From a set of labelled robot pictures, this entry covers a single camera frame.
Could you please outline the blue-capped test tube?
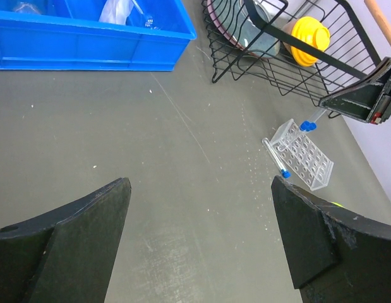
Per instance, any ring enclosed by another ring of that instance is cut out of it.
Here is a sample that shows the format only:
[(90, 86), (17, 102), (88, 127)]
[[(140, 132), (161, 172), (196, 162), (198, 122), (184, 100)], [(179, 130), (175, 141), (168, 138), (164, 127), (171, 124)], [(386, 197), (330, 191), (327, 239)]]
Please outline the blue-capped test tube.
[(317, 128), (317, 125), (314, 122), (311, 122), (309, 125), (309, 131), (314, 131)]
[(287, 170), (286, 166), (284, 165), (283, 161), (279, 158), (279, 156), (276, 154), (273, 146), (271, 145), (270, 141), (267, 138), (262, 139), (262, 144), (266, 148), (266, 151), (271, 156), (272, 160), (274, 161), (274, 164), (277, 166), (281, 176), (285, 179), (290, 178), (291, 173)]
[(301, 125), (300, 125), (300, 130), (301, 131), (309, 131), (310, 129), (310, 122), (309, 121), (304, 121)]
[(327, 111), (326, 109), (319, 108), (306, 121), (309, 121), (310, 123), (314, 122), (316, 124), (319, 118), (321, 118), (321, 116), (324, 115), (326, 111)]

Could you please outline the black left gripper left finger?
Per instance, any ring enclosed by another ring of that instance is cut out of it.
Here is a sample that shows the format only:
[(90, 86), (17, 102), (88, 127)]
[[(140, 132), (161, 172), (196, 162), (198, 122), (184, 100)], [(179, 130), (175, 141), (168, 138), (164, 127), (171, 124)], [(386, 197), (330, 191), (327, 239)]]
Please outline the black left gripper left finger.
[(0, 229), (0, 302), (103, 302), (131, 198), (118, 178)]

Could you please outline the small clear glass funnel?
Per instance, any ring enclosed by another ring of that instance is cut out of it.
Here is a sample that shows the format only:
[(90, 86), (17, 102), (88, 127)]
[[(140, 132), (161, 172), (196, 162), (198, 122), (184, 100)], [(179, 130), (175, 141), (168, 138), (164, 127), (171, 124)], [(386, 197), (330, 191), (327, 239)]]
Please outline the small clear glass funnel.
[(129, 21), (135, 27), (153, 28), (153, 16), (146, 11), (141, 1), (133, 0)]

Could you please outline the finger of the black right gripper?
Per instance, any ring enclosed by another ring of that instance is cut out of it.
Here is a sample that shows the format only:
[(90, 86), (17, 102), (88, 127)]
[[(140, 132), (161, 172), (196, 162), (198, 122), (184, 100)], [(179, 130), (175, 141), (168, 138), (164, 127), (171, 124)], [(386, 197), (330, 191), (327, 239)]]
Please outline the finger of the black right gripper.
[(364, 123), (385, 122), (391, 116), (391, 57), (362, 80), (321, 98), (318, 106)]

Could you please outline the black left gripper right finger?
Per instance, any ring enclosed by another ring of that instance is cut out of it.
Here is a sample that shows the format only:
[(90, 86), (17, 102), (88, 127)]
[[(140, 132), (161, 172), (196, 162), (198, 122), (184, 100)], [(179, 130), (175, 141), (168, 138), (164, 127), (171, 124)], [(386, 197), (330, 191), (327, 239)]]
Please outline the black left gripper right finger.
[(391, 302), (391, 225), (281, 176), (271, 190), (292, 283), (303, 302)]

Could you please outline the clear plastic bag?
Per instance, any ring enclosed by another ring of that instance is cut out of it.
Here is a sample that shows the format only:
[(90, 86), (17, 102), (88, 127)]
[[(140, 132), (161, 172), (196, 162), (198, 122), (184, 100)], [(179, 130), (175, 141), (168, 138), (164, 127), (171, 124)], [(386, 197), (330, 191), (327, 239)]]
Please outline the clear plastic bag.
[(115, 25), (125, 25), (134, 7), (130, 0), (107, 0), (100, 14), (99, 21)]

